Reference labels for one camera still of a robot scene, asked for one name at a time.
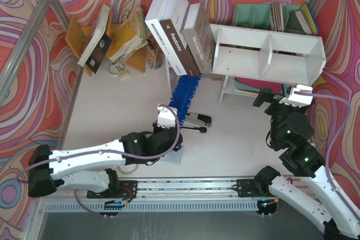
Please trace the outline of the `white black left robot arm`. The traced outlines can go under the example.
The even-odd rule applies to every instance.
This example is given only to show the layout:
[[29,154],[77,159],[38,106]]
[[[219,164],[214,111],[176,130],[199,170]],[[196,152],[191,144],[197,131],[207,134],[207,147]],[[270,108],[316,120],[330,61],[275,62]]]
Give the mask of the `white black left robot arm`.
[[29,161],[28,196],[51,195],[59,190],[85,190],[111,197],[120,191],[120,165],[155,163],[169,151],[181,149],[176,127],[154,127],[153,132],[132,132],[114,141],[77,150],[51,150],[38,146]]

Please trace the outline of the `blue microfiber duster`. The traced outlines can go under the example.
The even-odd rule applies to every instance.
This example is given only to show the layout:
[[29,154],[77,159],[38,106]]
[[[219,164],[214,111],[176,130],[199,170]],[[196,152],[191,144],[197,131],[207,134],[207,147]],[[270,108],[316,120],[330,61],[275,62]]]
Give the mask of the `blue microfiber duster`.
[[185,122],[201,78],[202,75],[182,75],[177,80],[177,84],[170,98],[169,106],[177,109],[177,116],[181,125]]

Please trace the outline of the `white black stapler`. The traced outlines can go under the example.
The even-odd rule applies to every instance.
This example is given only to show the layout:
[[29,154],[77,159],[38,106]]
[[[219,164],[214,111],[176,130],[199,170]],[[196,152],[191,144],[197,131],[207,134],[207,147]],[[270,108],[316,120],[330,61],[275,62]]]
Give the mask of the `white black stapler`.
[[208,115],[188,112],[185,120],[191,124],[195,124],[204,128],[212,127],[212,118]]

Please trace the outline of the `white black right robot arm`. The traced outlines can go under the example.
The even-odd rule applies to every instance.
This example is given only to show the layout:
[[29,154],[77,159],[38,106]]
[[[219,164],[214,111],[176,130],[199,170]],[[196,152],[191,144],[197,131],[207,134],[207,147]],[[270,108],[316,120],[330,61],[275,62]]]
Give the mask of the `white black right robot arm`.
[[324,239],[359,239],[359,208],[339,186],[323,157],[309,139],[314,134],[306,111],[316,95],[312,87],[297,85],[285,96],[261,88],[253,105],[268,102],[265,113],[271,117],[266,143],[282,150],[285,168],[307,184],[316,199],[298,190],[270,166],[255,176],[255,190],[262,196],[276,196],[304,215],[322,232]]

